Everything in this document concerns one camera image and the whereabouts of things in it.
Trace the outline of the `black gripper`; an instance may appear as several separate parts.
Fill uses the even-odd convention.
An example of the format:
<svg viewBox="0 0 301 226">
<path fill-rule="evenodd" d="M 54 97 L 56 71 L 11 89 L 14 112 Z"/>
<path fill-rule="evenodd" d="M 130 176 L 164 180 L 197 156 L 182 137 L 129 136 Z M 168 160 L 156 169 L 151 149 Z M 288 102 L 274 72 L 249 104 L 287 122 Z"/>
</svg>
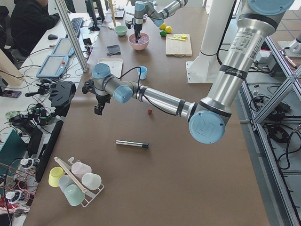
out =
<svg viewBox="0 0 301 226">
<path fill-rule="evenodd" d="M 110 103 L 111 101 L 111 95 L 106 94 L 106 95 L 99 95 L 96 94 L 96 99 L 98 101 L 98 104 L 94 106 L 94 112 L 97 115 L 102 115 L 103 114 L 103 108 L 105 107 L 106 103 Z"/>
<path fill-rule="evenodd" d="M 141 24 L 135 24 L 134 31 L 135 31 L 135 42 L 138 43 L 138 40 L 141 38 L 140 36 Z"/>
</svg>

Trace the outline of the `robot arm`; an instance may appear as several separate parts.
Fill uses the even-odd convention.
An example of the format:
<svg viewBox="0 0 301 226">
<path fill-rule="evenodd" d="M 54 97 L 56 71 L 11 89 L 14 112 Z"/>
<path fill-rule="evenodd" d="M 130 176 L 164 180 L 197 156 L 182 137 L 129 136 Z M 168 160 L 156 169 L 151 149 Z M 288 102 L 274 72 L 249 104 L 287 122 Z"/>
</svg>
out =
<svg viewBox="0 0 301 226">
<path fill-rule="evenodd" d="M 248 0 L 244 4 L 237 21 L 238 31 L 224 63 L 209 93 L 198 103 L 187 102 L 138 82 L 122 81 L 111 73 L 107 64 L 96 64 L 92 70 L 92 92 L 98 101 L 95 113 L 102 114 L 111 98 L 120 103 L 135 98 L 169 115 L 185 118 L 190 134 L 196 141 L 203 144 L 219 141 L 232 114 L 231 104 L 255 56 L 265 38 L 276 31 L 292 4 L 291 0 Z"/>
<path fill-rule="evenodd" d="M 143 16 L 148 16 L 157 27 L 160 27 L 164 19 L 170 17 L 175 11 L 183 8 L 187 4 L 187 0 L 174 0 L 160 11 L 154 8 L 154 4 L 150 1 L 132 0 L 131 5 L 135 7 L 133 18 L 133 26 L 135 31 L 135 42 L 140 39 L 140 31 L 143 28 Z"/>
</svg>

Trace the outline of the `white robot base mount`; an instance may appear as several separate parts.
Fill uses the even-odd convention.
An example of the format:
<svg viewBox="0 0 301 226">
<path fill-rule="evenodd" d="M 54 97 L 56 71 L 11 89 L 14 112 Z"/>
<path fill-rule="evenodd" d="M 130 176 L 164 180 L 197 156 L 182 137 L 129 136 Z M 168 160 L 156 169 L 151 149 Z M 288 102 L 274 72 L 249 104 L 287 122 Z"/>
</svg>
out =
<svg viewBox="0 0 301 226">
<path fill-rule="evenodd" d="M 214 82 L 220 67 L 217 54 L 235 4 L 235 0 L 212 2 L 199 56 L 194 61 L 186 62 L 188 83 Z"/>
</svg>

